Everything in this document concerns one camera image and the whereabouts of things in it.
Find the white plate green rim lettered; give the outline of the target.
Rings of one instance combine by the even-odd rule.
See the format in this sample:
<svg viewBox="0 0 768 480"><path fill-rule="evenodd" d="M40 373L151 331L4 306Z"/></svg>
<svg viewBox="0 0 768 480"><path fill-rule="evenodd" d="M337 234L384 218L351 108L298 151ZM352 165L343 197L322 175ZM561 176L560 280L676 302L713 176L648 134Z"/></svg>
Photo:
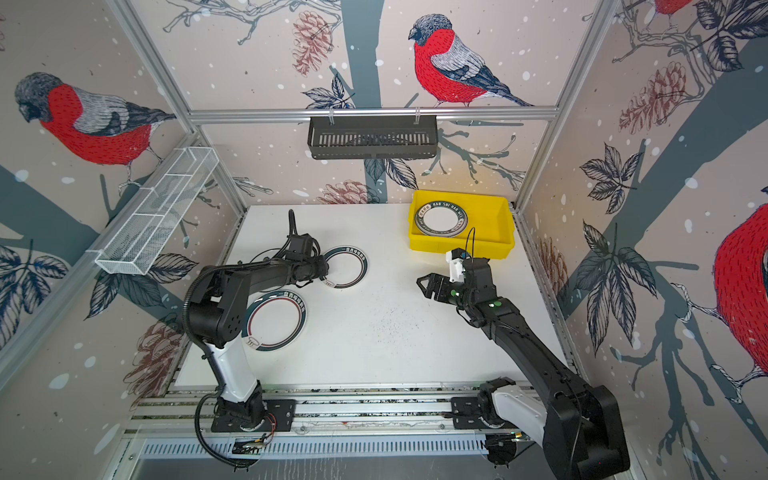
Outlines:
<svg viewBox="0 0 768 480"><path fill-rule="evenodd" d="M453 238L461 234L469 223L466 211L449 201L432 201L416 210L414 222L424 235Z"/></svg>

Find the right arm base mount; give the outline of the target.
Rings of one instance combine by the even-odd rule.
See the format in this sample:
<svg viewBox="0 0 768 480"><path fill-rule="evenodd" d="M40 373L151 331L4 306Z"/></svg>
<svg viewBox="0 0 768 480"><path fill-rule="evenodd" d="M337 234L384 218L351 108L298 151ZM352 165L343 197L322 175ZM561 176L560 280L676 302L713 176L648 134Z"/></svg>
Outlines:
<svg viewBox="0 0 768 480"><path fill-rule="evenodd" d="M476 397L452 397L448 417L456 430L500 429L504 421L493 417Z"/></svg>

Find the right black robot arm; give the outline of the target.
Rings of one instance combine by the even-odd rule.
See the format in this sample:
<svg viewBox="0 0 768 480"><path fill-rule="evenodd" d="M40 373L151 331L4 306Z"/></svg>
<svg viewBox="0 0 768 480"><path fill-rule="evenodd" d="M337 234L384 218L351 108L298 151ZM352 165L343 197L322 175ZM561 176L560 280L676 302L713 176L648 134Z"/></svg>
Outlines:
<svg viewBox="0 0 768 480"><path fill-rule="evenodd" d="M417 279L423 296L455 307L520 368L531 384L499 378L478 395L479 416L489 427L511 423L542 450L558 479L606 479L627 471L631 460L620 408L604 386L591 386L539 339L520 309L498 294L490 261L462 249L448 253L450 273Z"/></svg>

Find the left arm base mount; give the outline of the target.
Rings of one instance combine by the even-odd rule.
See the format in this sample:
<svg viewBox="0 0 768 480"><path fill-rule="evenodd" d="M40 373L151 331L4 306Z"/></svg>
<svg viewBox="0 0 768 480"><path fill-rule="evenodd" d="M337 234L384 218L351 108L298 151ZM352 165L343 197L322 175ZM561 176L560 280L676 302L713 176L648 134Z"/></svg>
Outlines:
<svg viewBox="0 0 768 480"><path fill-rule="evenodd" d="M293 399L234 403L218 399L211 431L214 433L288 432L297 402Z"/></svg>

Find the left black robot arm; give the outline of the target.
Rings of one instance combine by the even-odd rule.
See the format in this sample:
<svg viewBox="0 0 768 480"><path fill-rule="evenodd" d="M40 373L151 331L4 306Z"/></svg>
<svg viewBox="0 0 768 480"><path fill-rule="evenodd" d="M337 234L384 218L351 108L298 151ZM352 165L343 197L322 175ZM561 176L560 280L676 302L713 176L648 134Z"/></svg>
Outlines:
<svg viewBox="0 0 768 480"><path fill-rule="evenodd" d="M319 242L290 234L277 253L251 263L206 267L189 287L181 322L203 352L217 382L216 398L226 410L258 422L263 407L260 381L236 344L247 323L249 297L286 285L305 286L328 273Z"/></svg>

